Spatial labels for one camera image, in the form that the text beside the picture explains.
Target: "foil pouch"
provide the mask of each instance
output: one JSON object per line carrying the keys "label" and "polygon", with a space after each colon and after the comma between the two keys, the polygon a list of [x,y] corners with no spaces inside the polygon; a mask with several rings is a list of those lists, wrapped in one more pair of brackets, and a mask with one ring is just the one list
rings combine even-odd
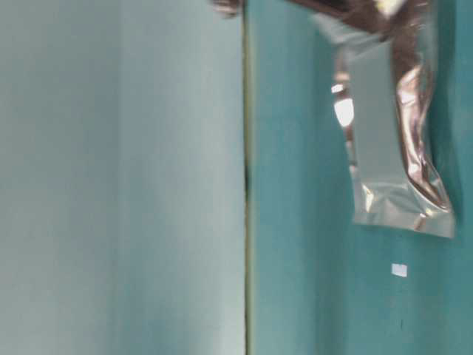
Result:
{"label": "foil pouch", "polygon": [[331,90],[346,137],[354,222],[454,237],[454,212],[426,134],[437,60],[435,4],[312,3],[317,25],[336,46]]}

